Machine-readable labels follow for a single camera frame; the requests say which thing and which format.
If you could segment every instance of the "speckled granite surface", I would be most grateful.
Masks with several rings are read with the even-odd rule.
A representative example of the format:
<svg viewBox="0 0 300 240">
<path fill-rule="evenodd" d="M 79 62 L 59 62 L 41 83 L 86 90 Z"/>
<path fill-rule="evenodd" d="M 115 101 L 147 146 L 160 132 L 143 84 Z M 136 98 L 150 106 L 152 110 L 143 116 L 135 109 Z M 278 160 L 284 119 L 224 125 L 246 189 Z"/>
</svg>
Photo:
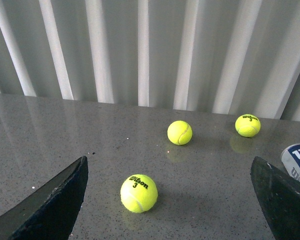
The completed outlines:
<svg viewBox="0 0 300 240">
<path fill-rule="evenodd" d="M 300 122 L 261 119 L 244 138 L 237 116 L 0 94 L 0 215 L 82 155 L 89 179 L 69 239 L 274 239 L 250 179 L 255 156 L 281 170 Z M 167 138 L 175 120 L 193 138 Z M 132 174 L 150 176 L 158 201 L 135 214 L 120 202 Z"/>
</svg>

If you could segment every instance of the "tennis ball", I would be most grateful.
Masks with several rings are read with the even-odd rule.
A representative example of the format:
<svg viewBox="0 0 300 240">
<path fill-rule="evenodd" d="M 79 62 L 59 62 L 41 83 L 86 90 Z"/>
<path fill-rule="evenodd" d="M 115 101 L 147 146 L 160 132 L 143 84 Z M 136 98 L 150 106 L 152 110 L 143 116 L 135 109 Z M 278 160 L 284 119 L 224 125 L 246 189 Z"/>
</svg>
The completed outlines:
<svg viewBox="0 0 300 240">
<path fill-rule="evenodd" d="M 143 213 L 151 209 L 158 198 L 155 182 L 148 176 L 135 174 L 122 184 L 121 202 L 133 213 Z"/>
<path fill-rule="evenodd" d="M 174 121 L 168 127 L 168 138 L 175 145 L 187 144 L 192 138 L 192 128 L 185 121 Z"/>
<path fill-rule="evenodd" d="M 236 131 L 243 137 L 251 138 L 256 135 L 261 128 L 261 123 L 256 116 L 244 114 L 235 121 Z"/>
</svg>

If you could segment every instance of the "white curtain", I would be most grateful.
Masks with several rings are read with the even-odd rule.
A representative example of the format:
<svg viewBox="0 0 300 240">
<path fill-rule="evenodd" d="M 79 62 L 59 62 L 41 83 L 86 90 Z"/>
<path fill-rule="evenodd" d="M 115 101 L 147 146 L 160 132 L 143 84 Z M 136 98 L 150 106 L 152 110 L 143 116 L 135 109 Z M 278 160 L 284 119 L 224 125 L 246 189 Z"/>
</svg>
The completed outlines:
<svg viewBox="0 0 300 240">
<path fill-rule="evenodd" d="M 0 0 L 0 93 L 300 121 L 300 0 Z"/>
</svg>

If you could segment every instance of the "black object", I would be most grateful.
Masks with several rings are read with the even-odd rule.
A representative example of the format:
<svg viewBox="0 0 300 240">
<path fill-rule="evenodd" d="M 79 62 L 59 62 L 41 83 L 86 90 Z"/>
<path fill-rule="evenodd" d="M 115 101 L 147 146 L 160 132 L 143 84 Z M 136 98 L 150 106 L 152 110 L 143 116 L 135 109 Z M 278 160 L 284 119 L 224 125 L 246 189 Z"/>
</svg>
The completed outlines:
<svg viewBox="0 0 300 240">
<path fill-rule="evenodd" d="M 300 182 L 256 156 L 251 180 L 276 240 L 300 240 Z"/>
<path fill-rule="evenodd" d="M 82 156 L 0 216 L 0 240 L 67 240 L 87 181 L 88 160 Z"/>
</svg>

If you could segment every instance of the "ball seam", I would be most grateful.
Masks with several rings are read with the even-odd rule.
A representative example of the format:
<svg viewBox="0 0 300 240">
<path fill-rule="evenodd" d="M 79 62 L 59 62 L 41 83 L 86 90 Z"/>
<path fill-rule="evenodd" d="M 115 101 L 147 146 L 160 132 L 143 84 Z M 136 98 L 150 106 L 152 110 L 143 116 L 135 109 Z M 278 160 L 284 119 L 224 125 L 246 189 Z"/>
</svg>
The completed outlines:
<svg viewBox="0 0 300 240">
<path fill-rule="evenodd" d="M 181 145 L 181 143 L 179 142 L 179 140 L 181 139 L 181 137 L 182 137 L 183 135 L 186 134 L 186 132 L 188 131 L 188 129 L 189 129 L 189 124 L 187 123 L 187 124 L 186 124 L 186 130 L 184 130 L 183 133 L 182 133 L 182 134 L 180 135 L 180 137 L 178 138 L 178 144 Z"/>
<path fill-rule="evenodd" d="M 251 126 L 251 125 L 244 125 L 244 126 L 241 126 L 241 127 L 238 129 L 237 132 L 239 133 L 240 129 L 241 129 L 241 128 L 244 128 L 244 127 L 246 127 L 246 126 L 249 126 L 249 127 L 251 127 L 251 128 L 254 129 L 254 131 L 255 131 L 254 136 L 258 134 L 258 131 L 257 131 L 256 127 L 255 127 L 255 126 Z"/>
<path fill-rule="evenodd" d="M 136 201 L 136 203 L 139 205 L 139 208 L 141 209 L 141 211 L 144 212 L 144 208 L 140 204 L 139 200 L 137 200 L 136 197 L 133 196 L 130 192 L 128 192 L 128 194 L 130 195 L 130 197 L 132 197 Z"/>
</svg>

